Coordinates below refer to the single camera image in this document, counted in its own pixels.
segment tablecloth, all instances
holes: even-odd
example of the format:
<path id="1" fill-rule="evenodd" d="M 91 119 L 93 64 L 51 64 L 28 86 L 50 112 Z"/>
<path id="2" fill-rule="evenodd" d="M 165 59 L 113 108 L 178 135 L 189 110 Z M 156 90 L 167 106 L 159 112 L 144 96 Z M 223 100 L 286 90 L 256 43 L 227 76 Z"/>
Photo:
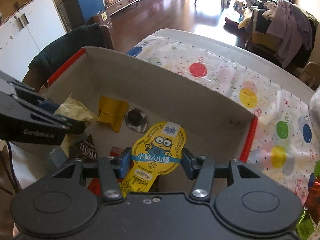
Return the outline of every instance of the tablecloth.
<path id="1" fill-rule="evenodd" d="M 246 66 L 170 37 L 150 35 L 127 54 L 215 90 L 258 116 L 247 163 L 305 202 L 320 143 L 304 102 Z"/>

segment wooden floor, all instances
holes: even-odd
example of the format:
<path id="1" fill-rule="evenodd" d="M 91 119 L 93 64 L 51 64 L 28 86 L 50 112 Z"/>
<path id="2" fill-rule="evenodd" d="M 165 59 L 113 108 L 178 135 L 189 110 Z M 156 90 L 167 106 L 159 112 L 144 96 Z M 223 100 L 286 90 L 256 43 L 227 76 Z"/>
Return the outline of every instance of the wooden floor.
<path id="1" fill-rule="evenodd" d="M 221 0 L 142 0 L 111 16 L 115 49 L 127 52 L 159 29 L 188 31 L 225 43 L 244 47 L 244 34 L 225 25 L 225 17 L 234 10 L 221 10 Z"/>

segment yellow label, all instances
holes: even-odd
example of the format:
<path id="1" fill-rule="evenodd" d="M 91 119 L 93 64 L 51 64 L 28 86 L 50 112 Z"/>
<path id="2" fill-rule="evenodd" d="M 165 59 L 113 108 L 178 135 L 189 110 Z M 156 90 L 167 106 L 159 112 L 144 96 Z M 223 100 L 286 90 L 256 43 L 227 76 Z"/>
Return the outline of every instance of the yellow label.
<path id="1" fill-rule="evenodd" d="M 187 140 L 184 129 L 173 122 L 159 122 L 134 144 L 134 162 L 120 188 L 127 192 L 148 192 L 158 175 L 173 171 L 181 161 L 181 151 Z"/>
<path id="2" fill-rule="evenodd" d="M 102 14 L 101 14 L 101 17 L 102 17 L 102 21 L 105 21 L 105 20 L 108 19 L 106 12 L 102 13 Z"/>

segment metal screw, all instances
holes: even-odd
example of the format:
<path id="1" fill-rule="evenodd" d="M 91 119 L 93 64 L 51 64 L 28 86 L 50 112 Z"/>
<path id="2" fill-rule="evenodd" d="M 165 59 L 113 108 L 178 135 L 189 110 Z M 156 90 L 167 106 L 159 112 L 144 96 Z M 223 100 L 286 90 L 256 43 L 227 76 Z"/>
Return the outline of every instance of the metal screw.
<path id="1" fill-rule="evenodd" d="M 108 198 L 117 198 L 117 197 L 120 197 L 120 192 L 112 189 L 112 190 L 106 191 L 104 195 Z"/>
<path id="2" fill-rule="evenodd" d="M 199 198 L 203 198 L 203 197 L 206 197 L 208 195 L 208 192 L 204 189 L 195 189 L 193 192 L 192 192 L 193 196 L 194 197 L 199 197 Z"/>
<path id="3" fill-rule="evenodd" d="M 161 201 L 161 198 L 159 198 L 159 197 L 154 197 L 154 198 L 152 198 L 152 201 L 153 201 L 153 202 L 160 202 L 160 201 Z"/>
<path id="4" fill-rule="evenodd" d="M 150 199 L 144 199 L 144 200 L 143 200 L 143 203 L 145 203 L 145 204 L 151 204 L 152 201 L 151 201 Z"/>

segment yellow balloon print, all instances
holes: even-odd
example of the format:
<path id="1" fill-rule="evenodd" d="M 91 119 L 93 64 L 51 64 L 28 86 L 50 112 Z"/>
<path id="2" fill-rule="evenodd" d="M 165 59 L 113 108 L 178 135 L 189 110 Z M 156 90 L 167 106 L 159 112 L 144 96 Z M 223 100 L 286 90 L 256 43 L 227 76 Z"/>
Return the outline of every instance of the yellow balloon print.
<path id="1" fill-rule="evenodd" d="M 271 163 L 274 168 L 281 168 L 287 159 L 287 154 L 284 147 L 274 146 L 271 149 Z"/>
<path id="2" fill-rule="evenodd" d="M 239 93 L 239 99 L 248 108 L 255 107 L 258 102 L 256 94 L 250 88 L 242 88 Z"/>

